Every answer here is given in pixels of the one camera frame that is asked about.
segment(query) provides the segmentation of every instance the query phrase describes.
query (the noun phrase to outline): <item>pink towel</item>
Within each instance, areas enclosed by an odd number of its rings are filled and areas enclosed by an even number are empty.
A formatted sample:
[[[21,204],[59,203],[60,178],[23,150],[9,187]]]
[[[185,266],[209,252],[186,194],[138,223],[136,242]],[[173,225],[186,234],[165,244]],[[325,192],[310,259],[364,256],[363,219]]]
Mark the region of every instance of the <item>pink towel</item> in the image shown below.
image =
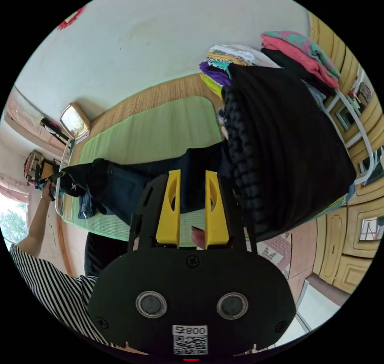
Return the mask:
[[[305,55],[297,47],[279,38],[267,37],[263,34],[261,35],[261,38],[263,39],[263,47],[271,50],[281,51],[292,60],[295,60],[296,62],[301,64],[309,73],[312,73],[317,76],[317,78],[325,84],[329,85],[332,88],[339,89],[339,84],[337,83],[337,81],[325,71],[324,67],[313,58],[310,58]]]

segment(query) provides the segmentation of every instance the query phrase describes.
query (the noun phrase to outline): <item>striped shirt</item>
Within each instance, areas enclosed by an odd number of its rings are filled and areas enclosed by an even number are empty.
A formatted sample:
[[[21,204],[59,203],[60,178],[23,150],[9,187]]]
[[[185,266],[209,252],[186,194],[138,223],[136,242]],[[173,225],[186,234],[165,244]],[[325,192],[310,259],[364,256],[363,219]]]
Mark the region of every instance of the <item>striped shirt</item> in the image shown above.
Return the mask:
[[[70,277],[16,245],[11,246],[10,255],[28,288],[54,317],[76,332],[116,348],[104,339],[88,314],[96,277]]]

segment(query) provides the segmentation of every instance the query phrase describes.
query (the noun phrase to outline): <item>green mattress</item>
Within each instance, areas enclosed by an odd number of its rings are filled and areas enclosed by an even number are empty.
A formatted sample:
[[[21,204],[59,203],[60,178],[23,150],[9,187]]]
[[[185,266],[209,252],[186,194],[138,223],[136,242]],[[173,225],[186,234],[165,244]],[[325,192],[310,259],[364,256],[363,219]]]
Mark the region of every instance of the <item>green mattress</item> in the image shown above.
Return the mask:
[[[214,107],[205,97],[187,97],[131,116],[84,145],[78,164],[105,158],[119,164],[146,163],[183,155],[222,140]],[[129,226],[114,215],[78,219],[79,200],[72,200],[73,224],[98,235],[128,240]],[[204,229],[204,210],[180,216],[180,246],[193,246],[191,227]]]

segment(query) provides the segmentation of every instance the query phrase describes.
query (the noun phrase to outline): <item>screw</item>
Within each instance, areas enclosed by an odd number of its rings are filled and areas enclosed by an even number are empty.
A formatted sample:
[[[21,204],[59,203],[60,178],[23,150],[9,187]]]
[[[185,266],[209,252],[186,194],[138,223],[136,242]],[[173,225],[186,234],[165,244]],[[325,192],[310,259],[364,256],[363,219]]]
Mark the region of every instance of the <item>screw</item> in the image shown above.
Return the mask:
[[[108,323],[102,317],[97,317],[96,322],[97,322],[97,324],[99,324],[99,327],[101,329],[108,329]]]
[[[288,326],[288,323],[286,321],[280,321],[280,323],[277,323],[275,327],[275,332],[280,333],[283,332]]]
[[[189,268],[196,268],[200,264],[200,260],[197,256],[188,256],[186,262]]]

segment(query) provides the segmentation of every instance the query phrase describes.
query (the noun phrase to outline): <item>hand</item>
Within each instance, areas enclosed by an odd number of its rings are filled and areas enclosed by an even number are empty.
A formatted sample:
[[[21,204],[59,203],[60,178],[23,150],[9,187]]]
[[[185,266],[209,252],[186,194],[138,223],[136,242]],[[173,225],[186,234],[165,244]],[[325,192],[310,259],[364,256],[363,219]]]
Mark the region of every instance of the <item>hand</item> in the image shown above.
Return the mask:
[[[192,242],[197,247],[205,249],[205,232],[202,229],[192,227]]]
[[[41,190],[41,197],[44,200],[47,200],[49,203],[52,201],[51,197],[51,182],[48,180],[47,183],[43,186],[43,189]]]
[[[130,348],[128,346],[128,343],[126,343],[125,348],[122,348],[122,347],[116,347],[116,348],[120,349],[122,351],[131,352],[131,353],[137,353],[139,355],[147,355],[148,356],[148,353],[137,351],[136,349]]]

